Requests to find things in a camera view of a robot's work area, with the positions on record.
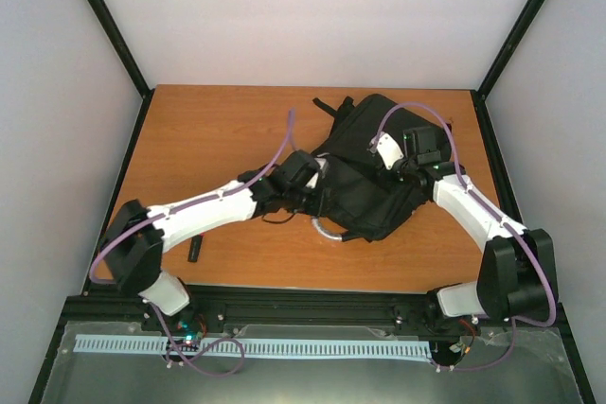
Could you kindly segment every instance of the gray tube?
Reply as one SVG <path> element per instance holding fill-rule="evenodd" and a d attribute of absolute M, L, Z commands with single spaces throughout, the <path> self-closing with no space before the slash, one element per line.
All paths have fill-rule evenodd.
<path fill-rule="evenodd" d="M 326 237 L 329 240 L 343 241 L 341 234 L 335 234 L 329 231 L 326 227 L 320 224 L 320 219 L 317 217 L 312 217 L 312 226 L 315 227 L 315 230 L 318 231 L 321 236 Z"/>

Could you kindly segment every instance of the wooden table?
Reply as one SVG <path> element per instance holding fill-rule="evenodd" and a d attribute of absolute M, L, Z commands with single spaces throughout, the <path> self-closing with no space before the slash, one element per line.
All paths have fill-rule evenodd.
<path fill-rule="evenodd" d="M 177 202 L 258 168 L 274 155 L 291 107 L 296 108 L 295 141 L 312 150 L 327 137 L 332 121 L 312 104 L 314 97 L 336 107 L 345 96 L 357 103 L 373 93 L 437 109 L 453 125 L 461 163 L 496 202 L 467 91 L 161 85 L 116 209 L 131 199 L 144 205 Z M 187 262 L 188 247 L 186 241 L 163 259 L 165 269 L 188 283 L 321 290 L 425 292 L 473 281 L 481 260 L 465 231 L 431 203 L 390 237 L 373 243 L 327 240 L 315 232 L 309 217 L 297 216 L 283 225 L 249 220 L 210 231 L 197 263 Z M 104 267 L 98 274 L 109 277 Z"/>

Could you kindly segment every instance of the gray metal surface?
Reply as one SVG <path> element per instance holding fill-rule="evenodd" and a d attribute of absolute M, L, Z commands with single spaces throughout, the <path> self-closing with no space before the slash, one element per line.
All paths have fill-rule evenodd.
<path fill-rule="evenodd" d="M 224 379 L 205 378 L 178 366 L 167 369 L 160 356 L 74 354 L 71 349 L 78 331 L 99 333 L 98 328 L 72 325 L 63 339 L 44 403 L 581 402 L 554 330 L 520 330 L 519 346 L 511 357 L 478 373 L 437 374 L 429 364 L 400 360 L 250 359 L 239 373 Z M 116 325 L 109 325 L 105 332 L 123 334 Z M 461 365 L 497 358 L 508 336 L 485 329 Z M 208 358 L 201 359 L 199 366 L 226 371 L 234 361 Z"/>

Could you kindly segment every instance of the black backpack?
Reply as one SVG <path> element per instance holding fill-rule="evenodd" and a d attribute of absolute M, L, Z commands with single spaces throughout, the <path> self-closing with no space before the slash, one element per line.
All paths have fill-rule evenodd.
<path fill-rule="evenodd" d="M 419 188 L 388 172 L 379 154 L 369 150 L 381 120 L 396 103 L 379 94 L 366 97 L 357 106 L 346 97 L 336 111 L 318 98 L 313 102 L 334 117 L 328 139 L 312 152 L 328 163 L 317 185 L 317 215 L 343 227 L 343 241 L 387 237 L 428 200 Z M 441 158 L 448 161 L 451 148 L 444 130 L 410 111 L 394 112 L 383 131 L 403 149 L 403 132 L 425 126 L 436 129 Z"/>

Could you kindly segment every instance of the white wall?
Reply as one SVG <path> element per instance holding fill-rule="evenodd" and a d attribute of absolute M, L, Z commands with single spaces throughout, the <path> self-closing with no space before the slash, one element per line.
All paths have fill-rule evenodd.
<path fill-rule="evenodd" d="M 477 88 L 526 0 L 107 0 L 150 83 Z"/>
<path fill-rule="evenodd" d="M 606 402 L 605 25 L 604 0 L 547 0 L 488 101 L 525 222 L 554 238 L 561 299 L 598 402 Z"/>
<path fill-rule="evenodd" d="M 0 0 L 0 401 L 80 293 L 139 104 L 85 0 Z"/>

